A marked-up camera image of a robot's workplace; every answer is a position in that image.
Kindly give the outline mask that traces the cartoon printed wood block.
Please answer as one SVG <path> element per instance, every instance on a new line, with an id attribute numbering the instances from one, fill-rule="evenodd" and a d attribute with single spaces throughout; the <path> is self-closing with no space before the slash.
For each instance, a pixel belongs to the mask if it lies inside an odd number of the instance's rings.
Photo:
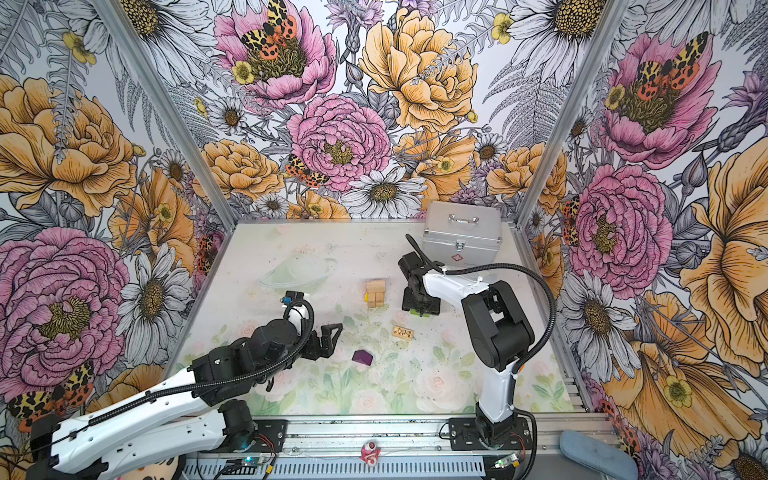
<path id="1" fill-rule="evenodd" d="M 414 332 L 410 329 L 401 326 L 395 326 L 392 331 L 392 335 L 396 338 L 411 341 L 414 338 Z"/>

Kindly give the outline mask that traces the wide plain wood block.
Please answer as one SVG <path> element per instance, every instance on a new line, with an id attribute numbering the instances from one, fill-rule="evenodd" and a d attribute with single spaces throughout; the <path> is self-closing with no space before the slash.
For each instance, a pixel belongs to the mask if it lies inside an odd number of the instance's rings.
<path id="1" fill-rule="evenodd" d="M 367 281 L 365 284 L 365 292 L 368 294 L 385 293 L 386 281 L 384 279 Z"/>

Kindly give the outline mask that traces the green wood block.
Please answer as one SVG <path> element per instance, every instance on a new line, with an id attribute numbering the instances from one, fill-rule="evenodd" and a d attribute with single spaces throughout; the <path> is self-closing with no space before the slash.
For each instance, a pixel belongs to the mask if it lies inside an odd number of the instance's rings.
<path id="1" fill-rule="evenodd" d="M 404 309 L 404 312 L 417 316 L 417 317 L 432 317 L 437 316 L 440 314 L 440 309 L 416 309 L 416 308 L 408 308 Z"/>

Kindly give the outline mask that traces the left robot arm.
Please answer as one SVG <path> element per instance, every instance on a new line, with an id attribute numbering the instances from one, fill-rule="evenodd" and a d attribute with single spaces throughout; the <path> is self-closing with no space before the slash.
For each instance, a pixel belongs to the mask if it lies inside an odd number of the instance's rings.
<path id="1" fill-rule="evenodd" d="M 243 395 L 299 359 L 333 355 L 340 323 L 315 325 L 301 292 L 280 317 L 217 347 L 157 385 L 94 413 L 32 425 L 30 479 L 116 479 L 160 460 L 196 452 L 244 452 L 258 429 Z"/>

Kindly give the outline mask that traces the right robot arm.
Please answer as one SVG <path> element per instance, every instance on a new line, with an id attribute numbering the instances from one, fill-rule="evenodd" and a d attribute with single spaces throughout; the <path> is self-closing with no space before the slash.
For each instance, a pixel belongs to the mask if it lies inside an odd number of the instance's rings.
<path id="1" fill-rule="evenodd" d="M 485 365 L 475 428 L 487 445 L 499 444 L 516 427 L 516 368 L 535 343 L 535 333 L 511 286 L 479 275 L 449 275 L 415 252 L 398 261 L 405 277 L 403 309 L 437 315 L 444 303 L 464 315 L 477 358 Z"/>

